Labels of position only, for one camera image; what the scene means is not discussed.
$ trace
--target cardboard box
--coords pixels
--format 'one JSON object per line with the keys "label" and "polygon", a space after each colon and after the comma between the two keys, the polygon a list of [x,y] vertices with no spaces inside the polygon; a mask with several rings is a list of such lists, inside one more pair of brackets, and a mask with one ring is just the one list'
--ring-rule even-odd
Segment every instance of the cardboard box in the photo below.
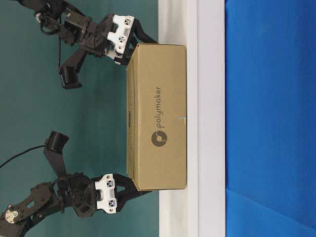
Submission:
{"label": "cardboard box", "polygon": [[139,44],[127,67],[127,173],[138,190],[187,183],[186,49]]}

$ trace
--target dark green table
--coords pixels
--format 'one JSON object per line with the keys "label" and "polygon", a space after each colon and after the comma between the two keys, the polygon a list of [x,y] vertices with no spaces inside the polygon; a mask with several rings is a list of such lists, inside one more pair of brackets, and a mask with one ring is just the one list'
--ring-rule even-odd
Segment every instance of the dark green table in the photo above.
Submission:
{"label": "dark green table", "polygon": [[[158,39],[156,0],[71,0],[93,20],[107,13],[134,15]],[[0,14],[0,162],[42,144],[51,130],[70,136],[64,149],[69,173],[90,177],[126,175],[126,72],[110,59],[89,56],[80,73],[83,88],[66,91],[57,74],[58,41],[40,32],[33,12],[1,1]],[[75,47],[63,46],[63,60]],[[26,198],[30,188],[53,181],[42,150],[0,170],[0,211]],[[120,214],[97,212],[79,219],[73,210],[55,214],[27,236],[158,236],[158,192],[133,200]]]}

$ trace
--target black cable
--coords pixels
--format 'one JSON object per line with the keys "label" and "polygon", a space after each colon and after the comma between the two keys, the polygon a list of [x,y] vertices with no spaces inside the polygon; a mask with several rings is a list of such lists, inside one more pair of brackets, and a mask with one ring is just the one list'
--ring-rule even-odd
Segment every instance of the black cable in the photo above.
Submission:
{"label": "black cable", "polygon": [[[61,24],[62,23],[62,20],[61,20],[61,16],[59,18],[59,23]],[[60,64],[61,64],[61,38],[58,37],[58,69],[60,68]]]}
{"label": "black cable", "polygon": [[2,167],[4,167],[6,164],[8,164],[10,161],[12,161],[13,159],[15,159],[15,158],[17,158],[17,157],[19,157],[19,156],[21,156],[21,155],[24,155],[24,154],[27,153],[27,152],[30,152],[30,151],[32,151],[32,150],[35,150],[35,149],[38,149],[38,148],[42,148],[42,147],[45,147],[45,145],[37,146],[37,147],[33,147],[33,148],[29,148],[29,149],[27,149],[26,151],[21,152],[21,153],[15,155],[15,156],[11,157],[11,158],[8,159],[5,163],[3,163],[2,165],[0,165],[0,169],[1,169]]}

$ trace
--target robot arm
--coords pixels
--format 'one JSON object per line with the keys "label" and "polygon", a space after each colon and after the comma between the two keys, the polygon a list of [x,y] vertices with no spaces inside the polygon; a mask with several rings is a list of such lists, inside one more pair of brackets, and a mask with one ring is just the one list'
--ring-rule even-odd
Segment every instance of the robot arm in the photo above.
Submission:
{"label": "robot arm", "polygon": [[108,56],[120,65],[127,65],[138,40],[157,43],[148,36],[133,16],[108,14],[95,23],[73,5],[64,0],[16,0],[35,11],[41,31],[46,35],[58,35],[64,43],[79,49],[59,68],[65,89],[79,88],[78,73],[87,54]]}
{"label": "robot arm", "polygon": [[[137,191],[131,179],[119,174],[92,179],[82,173],[67,174],[62,156],[67,141],[67,136],[51,133],[44,154],[58,178],[53,183],[36,185],[24,201],[7,207],[0,216],[0,237],[23,237],[44,218],[63,213],[66,207],[72,207],[80,218],[91,217],[100,210],[115,214],[127,201],[149,193]],[[118,191],[118,186],[125,189]]]}

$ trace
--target blue paper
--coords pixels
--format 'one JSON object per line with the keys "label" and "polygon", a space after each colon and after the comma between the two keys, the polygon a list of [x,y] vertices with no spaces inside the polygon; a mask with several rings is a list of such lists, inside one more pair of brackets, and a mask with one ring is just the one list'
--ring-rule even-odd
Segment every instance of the blue paper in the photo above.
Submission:
{"label": "blue paper", "polygon": [[226,1],[227,236],[316,237],[316,1]]}

